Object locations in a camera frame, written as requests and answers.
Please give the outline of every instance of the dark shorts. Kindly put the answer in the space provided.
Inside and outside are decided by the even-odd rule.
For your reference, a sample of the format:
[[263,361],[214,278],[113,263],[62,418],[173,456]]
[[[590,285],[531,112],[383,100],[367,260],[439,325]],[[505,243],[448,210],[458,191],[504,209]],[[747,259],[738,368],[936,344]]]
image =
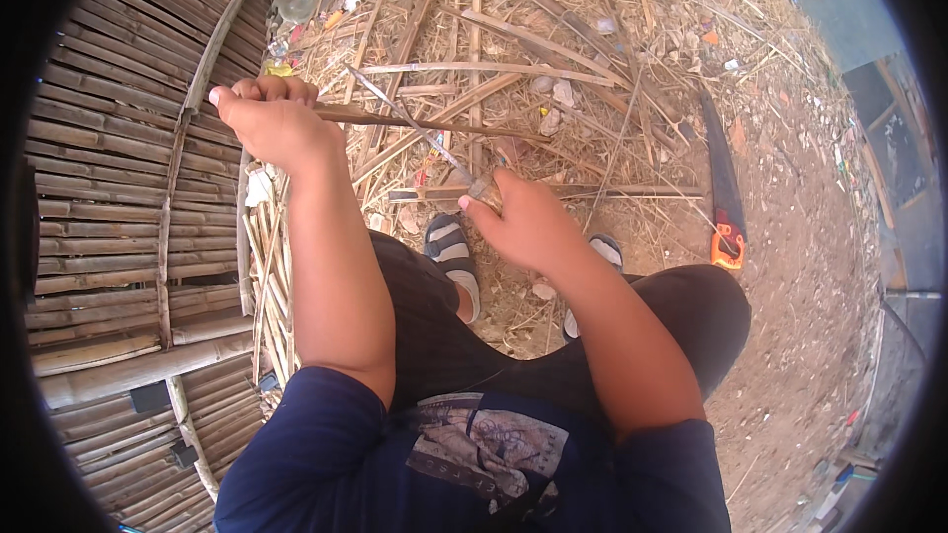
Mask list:
[[[395,305],[392,412],[445,393],[499,391],[548,399],[608,424],[582,339],[532,361],[498,352],[455,315],[457,290],[429,258],[380,232],[371,235]],[[678,342],[706,399],[747,341],[751,307],[741,286],[711,265],[623,276]]]

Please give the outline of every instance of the bamboo wall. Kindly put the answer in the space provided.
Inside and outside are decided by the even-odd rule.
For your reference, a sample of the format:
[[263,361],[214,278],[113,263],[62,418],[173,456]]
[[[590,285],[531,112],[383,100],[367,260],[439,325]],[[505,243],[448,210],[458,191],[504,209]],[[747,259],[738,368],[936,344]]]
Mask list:
[[[172,131],[229,1],[79,0],[62,24],[26,146],[41,215],[37,300],[26,317],[39,377],[160,350],[155,280]],[[211,86],[257,75],[267,8],[268,0],[243,3]],[[237,269],[240,143],[206,98],[200,112],[171,205],[175,343],[251,328],[228,274]],[[200,276],[218,278],[188,286]]]
[[[183,375],[188,408],[217,481],[261,426],[249,355]],[[148,533],[213,531],[214,504],[194,467],[169,449],[181,438],[171,406],[136,414],[128,393],[51,412],[65,451],[102,508]]]

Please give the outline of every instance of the forearm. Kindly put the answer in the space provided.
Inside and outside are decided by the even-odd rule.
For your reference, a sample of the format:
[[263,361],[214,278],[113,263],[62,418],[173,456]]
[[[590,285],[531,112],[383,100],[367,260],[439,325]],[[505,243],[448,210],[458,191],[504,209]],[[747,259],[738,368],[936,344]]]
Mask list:
[[294,337],[304,365],[350,375],[388,407],[395,312],[346,171],[339,160],[292,178]]
[[620,438],[705,417],[681,348],[609,262],[577,248],[547,277],[573,310],[596,394]]

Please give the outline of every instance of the hand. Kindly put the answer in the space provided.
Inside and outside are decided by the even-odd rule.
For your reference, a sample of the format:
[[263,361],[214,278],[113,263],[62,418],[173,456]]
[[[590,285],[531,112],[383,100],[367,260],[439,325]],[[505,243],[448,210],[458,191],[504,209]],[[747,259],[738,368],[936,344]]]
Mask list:
[[225,124],[254,157],[278,165],[291,176],[342,160],[345,138],[339,126],[313,112],[319,91],[299,78],[244,78],[215,87],[208,99]]
[[528,182],[503,167],[494,170],[494,181],[504,200],[503,218],[470,195],[462,195],[458,205],[505,260],[551,277],[590,248],[549,186]]

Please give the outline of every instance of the navy blue t-shirt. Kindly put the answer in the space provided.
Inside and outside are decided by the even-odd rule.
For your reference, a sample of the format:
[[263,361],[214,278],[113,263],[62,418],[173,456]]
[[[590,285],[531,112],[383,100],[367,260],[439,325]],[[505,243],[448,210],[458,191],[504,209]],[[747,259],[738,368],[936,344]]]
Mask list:
[[232,531],[470,531],[533,487],[534,531],[728,531],[703,420],[615,446],[583,417],[496,393],[389,416],[365,385],[309,367],[231,466],[214,513]]

